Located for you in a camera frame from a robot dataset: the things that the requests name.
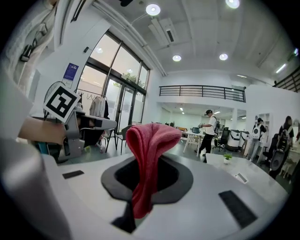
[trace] pink cloth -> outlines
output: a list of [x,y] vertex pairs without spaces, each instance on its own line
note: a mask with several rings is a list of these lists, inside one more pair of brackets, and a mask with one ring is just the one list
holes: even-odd
[[158,158],[180,140],[181,132],[158,123],[137,125],[126,133],[126,141],[139,164],[140,182],[133,191],[135,218],[151,211],[151,195],[157,192]]

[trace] man in white shirt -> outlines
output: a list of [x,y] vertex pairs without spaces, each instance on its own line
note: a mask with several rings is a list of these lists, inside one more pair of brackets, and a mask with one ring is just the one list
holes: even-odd
[[201,127],[206,127],[206,131],[205,131],[205,136],[203,138],[201,147],[199,149],[200,156],[201,156],[201,151],[204,148],[206,149],[207,153],[210,153],[210,150],[211,150],[211,140],[215,136],[215,128],[216,128],[216,124],[217,124],[217,119],[212,114],[212,110],[207,110],[205,115],[209,116],[210,121],[209,121],[208,124],[201,125]]

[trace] green plant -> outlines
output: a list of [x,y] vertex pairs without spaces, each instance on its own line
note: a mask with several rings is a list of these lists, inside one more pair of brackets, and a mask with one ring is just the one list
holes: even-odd
[[224,157],[226,158],[226,160],[230,160],[232,158],[232,155],[231,154],[224,154]]

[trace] white shirt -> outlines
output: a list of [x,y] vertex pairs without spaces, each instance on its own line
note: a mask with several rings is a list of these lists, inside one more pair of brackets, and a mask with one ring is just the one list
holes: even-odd
[[210,124],[211,126],[206,127],[205,133],[209,134],[209,135],[215,135],[215,128],[216,128],[217,120],[216,120],[216,118],[214,118],[214,115],[212,115],[210,117],[210,121],[208,124]]

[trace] recessed ceiling light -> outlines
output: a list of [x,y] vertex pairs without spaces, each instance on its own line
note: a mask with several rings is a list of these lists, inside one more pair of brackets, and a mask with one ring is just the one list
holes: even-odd
[[173,60],[175,62],[179,62],[181,60],[181,57],[179,55],[175,55],[175,56],[173,56]]
[[95,51],[96,51],[97,53],[103,53],[103,50],[102,50],[102,48],[100,48],[100,47],[97,47],[97,48],[95,49]]
[[228,58],[228,55],[227,55],[226,53],[222,53],[222,54],[220,55],[220,59],[221,59],[222,61],[225,61],[227,58]]
[[151,16],[156,16],[160,13],[160,7],[156,4],[150,4],[146,7],[146,12]]
[[226,4],[231,8],[238,8],[240,5],[240,0],[226,0]]
[[280,69],[278,69],[277,71],[276,71],[276,73],[279,73],[282,69],[284,69],[286,67],[286,64],[284,64],[284,65],[282,65],[281,67],[280,67]]

